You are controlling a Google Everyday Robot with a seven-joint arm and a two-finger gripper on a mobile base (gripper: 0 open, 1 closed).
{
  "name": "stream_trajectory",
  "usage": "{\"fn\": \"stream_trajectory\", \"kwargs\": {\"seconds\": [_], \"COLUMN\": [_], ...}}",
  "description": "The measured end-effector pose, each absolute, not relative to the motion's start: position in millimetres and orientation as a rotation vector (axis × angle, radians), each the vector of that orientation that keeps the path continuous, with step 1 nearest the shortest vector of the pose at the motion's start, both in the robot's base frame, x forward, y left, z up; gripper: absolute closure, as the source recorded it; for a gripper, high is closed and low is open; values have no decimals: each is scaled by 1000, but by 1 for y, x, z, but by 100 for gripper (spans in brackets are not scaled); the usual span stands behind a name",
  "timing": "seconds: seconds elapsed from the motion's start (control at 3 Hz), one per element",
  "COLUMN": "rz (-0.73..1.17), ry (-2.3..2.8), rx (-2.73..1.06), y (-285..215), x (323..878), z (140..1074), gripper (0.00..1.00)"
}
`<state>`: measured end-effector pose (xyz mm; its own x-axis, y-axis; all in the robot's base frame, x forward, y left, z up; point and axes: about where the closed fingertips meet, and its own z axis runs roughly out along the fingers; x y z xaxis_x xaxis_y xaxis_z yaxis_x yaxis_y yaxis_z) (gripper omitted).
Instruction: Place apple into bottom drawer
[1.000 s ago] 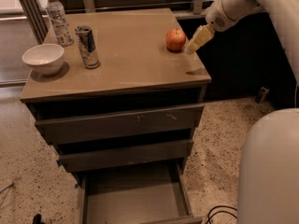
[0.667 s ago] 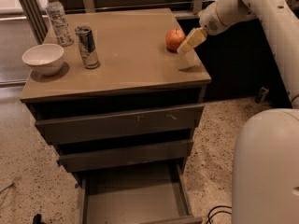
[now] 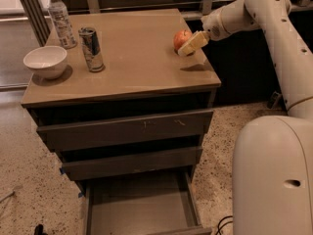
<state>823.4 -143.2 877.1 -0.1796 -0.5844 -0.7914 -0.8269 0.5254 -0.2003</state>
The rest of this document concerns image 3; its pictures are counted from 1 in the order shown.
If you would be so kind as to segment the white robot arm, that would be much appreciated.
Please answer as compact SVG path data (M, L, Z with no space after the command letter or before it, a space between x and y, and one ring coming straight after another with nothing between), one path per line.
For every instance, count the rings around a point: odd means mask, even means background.
M290 0L237 0L202 18L178 49L261 29L285 101L283 116L258 117L233 153L234 235L313 235L313 53L289 19Z

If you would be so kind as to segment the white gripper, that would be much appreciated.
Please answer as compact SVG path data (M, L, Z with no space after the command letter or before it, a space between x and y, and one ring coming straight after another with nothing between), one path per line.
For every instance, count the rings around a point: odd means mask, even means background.
M202 28L205 31L196 31L177 51L179 56L185 57L201 47L205 46L210 39L213 41L223 40L230 36L221 21L221 13L214 11L201 18Z

